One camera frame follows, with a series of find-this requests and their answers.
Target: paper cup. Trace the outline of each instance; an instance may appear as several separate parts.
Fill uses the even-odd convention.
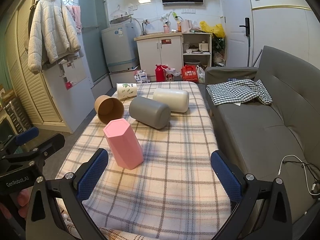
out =
[[[138,95],[137,84],[117,84],[118,99],[136,97]]]
[[[94,103],[94,109],[98,118],[104,124],[108,124],[112,120],[121,119],[124,115],[124,106],[117,98],[109,96],[100,96]]]

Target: charging cable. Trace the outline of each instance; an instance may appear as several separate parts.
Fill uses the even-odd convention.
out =
[[[287,155],[287,156],[284,156],[284,157],[283,157],[283,159],[282,159],[282,161],[281,161],[281,164],[280,164],[280,168],[279,168],[279,172],[278,172],[278,177],[280,176],[281,167],[282,167],[282,163],[283,163],[284,159],[287,158],[287,157],[290,157],[290,156],[297,158],[297,159],[301,162],[301,164],[303,165],[304,175],[305,175],[305,177],[306,177],[306,184],[307,184],[307,189],[308,189],[309,194],[312,195],[312,196],[318,196],[318,195],[320,195],[320,193],[314,194],[314,193],[311,193],[311,192],[310,192],[310,189],[309,189],[309,187],[308,187],[306,164],[305,164],[302,160],[300,160],[296,155]],[[316,186],[316,183],[314,183],[314,184],[312,185],[312,191],[314,190],[315,186]]]

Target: gray sofa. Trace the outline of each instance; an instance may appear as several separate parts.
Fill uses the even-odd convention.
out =
[[[210,67],[206,69],[205,80],[208,85],[245,76],[260,79],[273,104],[214,106],[207,92],[219,149],[244,174],[251,173],[259,180],[273,181],[286,155],[296,155],[320,167],[320,70],[300,58],[265,46],[258,68]],[[294,157],[286,160],[297,161]],[[311,189],[314,179],[308,170],[307,175]],[[308,193],[301,164],[283,164],[280,177],[288,193],[292,222],[306,211],[313,210],[316,214],[319,207]]]

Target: gold wall trim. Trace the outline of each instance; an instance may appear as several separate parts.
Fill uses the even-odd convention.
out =
[[[295,9],[303,9],[303,10],[312,11],[311,8],[309,8],[309,7],[296,6],[296,5],[272,5],[272,6],[262,6],[262,7],[252,8],[252,11],[262,10],[262,9],[274,9],[274,8],[295,8]]]

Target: blue gripper pad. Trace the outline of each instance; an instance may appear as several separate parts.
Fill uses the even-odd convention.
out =
[[[230,201],[239,203],[242,199],[241,185],[217,152],[211,155],[211,167],[217,174]]]
[[[36,127],[32,127],[28,131],[25,131],[16,136],[16,145],[22,146],[28,141],[31,141],[33,138],[36,138],[38,135],[39,129]]]
[[[90,197],[107,165],[108,152],[102,150],[78,182],[77,199],[80,202]]]

